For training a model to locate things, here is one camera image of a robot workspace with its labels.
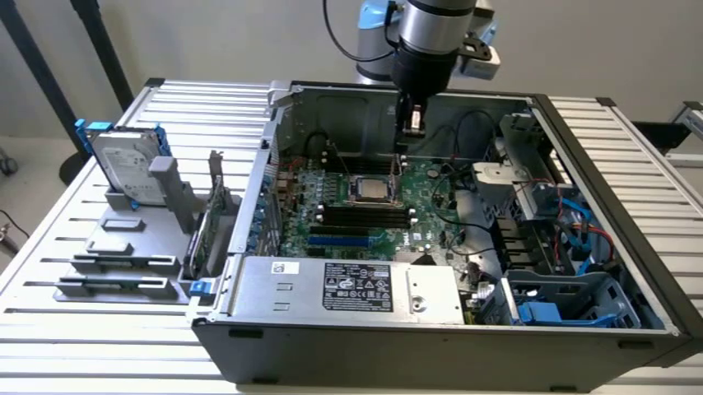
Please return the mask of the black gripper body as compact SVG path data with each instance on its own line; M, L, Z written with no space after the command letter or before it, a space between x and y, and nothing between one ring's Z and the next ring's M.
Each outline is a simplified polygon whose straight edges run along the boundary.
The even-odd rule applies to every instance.
M399 38L395 48L391 81L402 95L428 99L442 93L452 80L452 72L458 60L458 51L428 53L414 49Z

